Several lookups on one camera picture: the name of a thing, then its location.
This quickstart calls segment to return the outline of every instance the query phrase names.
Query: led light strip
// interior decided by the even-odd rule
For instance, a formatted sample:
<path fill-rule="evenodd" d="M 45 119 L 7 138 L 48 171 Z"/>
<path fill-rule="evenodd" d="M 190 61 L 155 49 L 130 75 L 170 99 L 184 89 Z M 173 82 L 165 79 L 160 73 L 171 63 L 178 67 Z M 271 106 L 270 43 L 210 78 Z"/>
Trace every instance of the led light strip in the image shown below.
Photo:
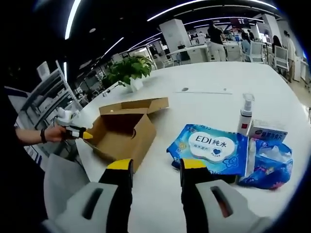
<path fill-rule="evenodd" d="M 69 18 L 68 18 L 68 22 L 67 22 L 67 27 L 66 27 L 66 32 L 65 32 L 65 40 L 67 40 L 70 36 L 73 19 L 74 19 L 75 14 L 77 13 L 80 2 L 81 2 L 81 0 L 75 0 L 73 5 L 72 5 L 72 8 L 71 8 L 71 11 L 69 14 Z"/>
<path fill-rule="evenodd" d="M 120 41 L 122 41 L 124 39 L 124 37 L 122 37 L 120 40 L 118 40 L 113 46 L 110 47 L 110 49 L 108 49 L 103 56 L 101 56 L 101 59 L 110 51 L 112 50 L 113 47 L 115 47 Z"/>
<path fill-rule="evenodd" d="M 231 24 L 230 22 L 226 22 L 226 23 L 214 23 L 214 25 L 220 25 L 220 24 Z M 194 28 L 199 28 L 199 27 L 204 27 L 204 26 L 209 26 L 210 24 L 204 24 L 204 25 L 199 25 L 199 26 L 195 26 Z"/>
<path fill-rule="evenodd" d="M 194 22 L 190 22 L 190 23 L 185 23 L 184 25 L 188 25 L 188 24 L 192 24 L 192 23 L 198 23 L 198 22 L 207 21 L 207 20 L 223 19 L 223 18 L 246 18 L 246 19 L 250 19 L 250 20 L 256 20 L 256 21 L 259 21 L 259 22 L 263 22 L 263 20 L 257 19 L 257 18 L 248 18 L 248 17 L 218 17 L 218 18 L 206 18 L 206 19 L 202 19 L 202 20 L 198 20 L 198 21 L 194 21 Z"/>
<path fill-rule="evenodd" d="M 205 6 L 205 7 L 200 7 L 200 8 L 196 8 L 196 9 L 190 10 L 190 11 L 185 11 L 185 12 L 179 13 L 177 15 L 174 15 L 174 17 L 181 16 L 181 15 L 189 13 L 189 12 L 193 12 L 193 11 L 197 11 L 197 10 L 202 10 L 202 9 L 207 9 L 207 8 L 213 8 L 213 7 L 243 7 L 243 8 L 249 8 L 249 9 L 255 9 L 255 10 L 267 12 L 267 13 L 275 15 L 277 17 L 281 17 L 281 16 L 279 16 L 279 15 L 277 15 L 277 14 L 271 12 L 271 11 L 266 11 L 266 10 L 263 10 L 263 9 L 260 9 L 260 8 L 257 8 L 257 7 L 243 6 L 243 5 L 214 5 L 214 6 Z"/>
<path fill-rule="evenodd" d="M 73 19 L 74 19 L 75 14 L 77 13 L 80 2 L 81 2 L 81 0 L 75 0 L 73 5 L 72 5 L 72 8 L 71 8 L 71 11 L 69 14 L 69 18 L 68 18 L 68 22 L 67 22 L 67 27 L 66 27 L 66 32 L 65 32 L 65 40 L 67 40 L 70 37 Z M 64 76 L 65 76 L 65 80 L 67 82 L 67 62 L 64 62 Z"/>
<path fill-rule="evenodd" d="M 67 62 L 64 62 L 64 76 L 65 76 L 65 80 L 67 82 Z"/>
<path fill-rule="evenodd" d="M 151 39 L 151 38 L 153 38 L 153 37 L 155 37 L 155 36 L 157 36 L 157 35 L 160 35 L 160 34 L 162 34 L 162 33 L 155 34 L 155 35 L 150 36 L 149 38 L 147 38 L 147 39 L 145 39 L 145 40 L 143 40 L 143 41 L 140 41 L 138 44 L 136 44 L 136 45 L 130 47 L 127 51 L 131 50 L 132 48 L 135 48 L 137 45 L 140 45 L 141 43 L 143 43 L 143 42 L 145 42 L 145 41 L 147 41 L 147 40 L 149 40 L 149 39 Z"/>
<path fill-rule="evenodd" d="M 163 14 L 169 12 L 169 11 L 172 11 L 172 10 L 174 10 L 176 8 L 179 8 L 179 7 L 182 7 L 182 6 L 186 6 L 186 5 L 189 5 L 189 4 L 192 4 L 192 3 L 201 2 L 201 1 L 209 1 L 209 0 L 194 0 L 194 1 L 185 2 L 183 4 L 180 4 L 180 5 L 174 6 L 172 8 L 169 8 L 169 9 L 167 9 L 165 11 L 162 11 L 161 13 L 159 13 L 159 14 L 157 14 L 155 16 L 152 16 L 151 18 L 147 19 L 147 22 L 149 22 L 149 21 L 151 21 L 151 20 L 153 20 L 153 19 L 159 17 L 160 15 L 163 15 Z M 268 4 L 266 2 L 263 2 L 263 1 L 259 1 L 259 0 L 244 0 L 244 1 L 252 1 L 252 2 L 256 2 L 256 3 L 260 3 L 260 4 L 263 4 L 263 5 L 266 5 L 266 6 L 270 6 L 270 7 L 272 7 L 272 8 L 277 10 L 277 8 L 275 6 L 273 6 L 271 4 Z"/>
<path fill-rule="evenodd" d="M 231 24 L 231 22 L 226 22 L 226 23 L 214 23 L 214 25 L 220 25 L 220 24 Z M 200 28 L 200 27 L 209 26 L 209 25 L 210 25 L 210 24 L 204 24 L 204 25 L 195 26 L 194 28 Z"/>

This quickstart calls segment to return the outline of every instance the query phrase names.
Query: white bottle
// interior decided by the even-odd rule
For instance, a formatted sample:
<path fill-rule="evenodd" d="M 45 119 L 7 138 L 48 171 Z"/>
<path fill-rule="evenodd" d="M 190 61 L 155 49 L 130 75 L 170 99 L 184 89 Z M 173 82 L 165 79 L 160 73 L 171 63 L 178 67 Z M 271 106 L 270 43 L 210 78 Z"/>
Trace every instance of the white bottle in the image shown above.
<path fill-rule="evenodd" d="M 252 102 L 255 100 L 253 94 L 244 93 L 244 107 L 241 109 L 240 121 L 238 124 L 238 133 L 247 136 L 249 125 L 252 121 Z"/>

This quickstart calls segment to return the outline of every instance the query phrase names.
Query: white shirt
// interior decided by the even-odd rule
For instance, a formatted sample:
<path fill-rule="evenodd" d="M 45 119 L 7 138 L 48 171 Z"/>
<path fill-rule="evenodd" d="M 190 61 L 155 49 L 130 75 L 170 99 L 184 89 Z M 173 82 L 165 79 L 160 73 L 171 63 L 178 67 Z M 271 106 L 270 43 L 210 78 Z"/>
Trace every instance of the white shirt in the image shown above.
<path fill-rule="evenodd" d="M 199 33 L 198 36 L 203 36 L 205 38 L 205 34 L 204 33 Z"/>
<path fill-rule="evenodd" d="M 289 37 L 285 37 L 285 43 L 284 46 L 287 48 L 287 55 L 288 55 L 288 59 L 294 61 L 295 60 L 295 52 L 296 52 L 296 48 L 295 45 L 292 41 L 292 39 L 290 39 Z"/>

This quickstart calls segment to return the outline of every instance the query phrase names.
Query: office floor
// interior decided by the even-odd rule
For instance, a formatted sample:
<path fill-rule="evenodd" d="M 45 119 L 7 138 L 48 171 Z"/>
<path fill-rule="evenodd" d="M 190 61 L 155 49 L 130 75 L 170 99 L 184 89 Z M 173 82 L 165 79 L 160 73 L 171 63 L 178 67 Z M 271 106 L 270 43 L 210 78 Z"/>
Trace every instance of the office floor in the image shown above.
<path fill-rule="evenodd" d="M 305 88 L 305 82 L 300 80 L 300 82 L 292 81 L 292 83 L 287 82 L 290 88 L 298 97 L 306 115 L 309 117 L 311 124 L 311 93 Z"/>
<path fill-rule="evenodd" d="M 305 83 L 303 80 L 300 82 L 292 81 L 292 83 L 288 83 L 288 85 L 291 87 L 303 105 L 311 107 L 311 93 L 309 93 L 305 88 Z"/>

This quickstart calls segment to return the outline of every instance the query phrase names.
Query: potted plant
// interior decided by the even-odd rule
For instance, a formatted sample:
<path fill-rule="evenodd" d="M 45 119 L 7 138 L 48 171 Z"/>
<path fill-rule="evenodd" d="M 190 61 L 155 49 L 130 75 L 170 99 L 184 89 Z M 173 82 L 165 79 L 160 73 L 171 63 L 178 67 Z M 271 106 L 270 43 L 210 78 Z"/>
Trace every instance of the potted plant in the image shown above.
<path fill-rule="evenodd" d="M 143 56 L 132 56 L 113 64 L 109 69 L 108 79 L 112 83 L 126 86 L 130 91 L 142 88 L 142 76 L 147 77 L 151 72 L 151 61 Z"/>

